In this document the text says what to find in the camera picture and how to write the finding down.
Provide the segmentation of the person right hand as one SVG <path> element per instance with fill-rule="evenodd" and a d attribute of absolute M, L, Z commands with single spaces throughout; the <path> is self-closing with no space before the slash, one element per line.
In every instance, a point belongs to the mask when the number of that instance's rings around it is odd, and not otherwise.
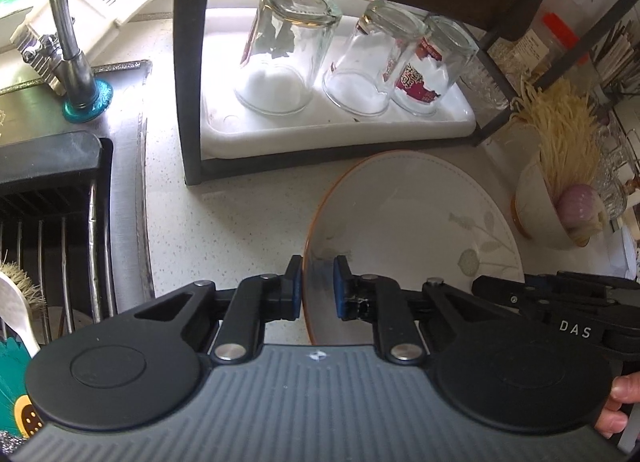
<path fill-rule="evenodd" d="M 634 372 L 614 378 L 606 401 L 594 428 L 605 438 L 620 434 L 628 424 L 622 411 L 624 404 L 638 404 L 640 400 L 640 373 Z"/>

